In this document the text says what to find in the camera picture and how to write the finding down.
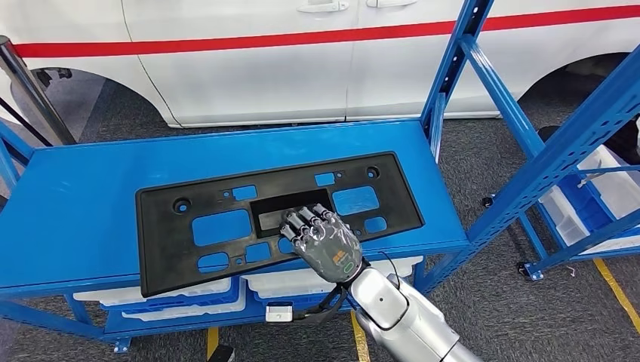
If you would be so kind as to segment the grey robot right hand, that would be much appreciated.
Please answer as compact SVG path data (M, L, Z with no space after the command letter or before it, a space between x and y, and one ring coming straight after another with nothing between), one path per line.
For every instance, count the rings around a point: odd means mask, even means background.
M363 264L358 238L335 212L321 204L283 214L280 234L293 251L329 283L351 281Z

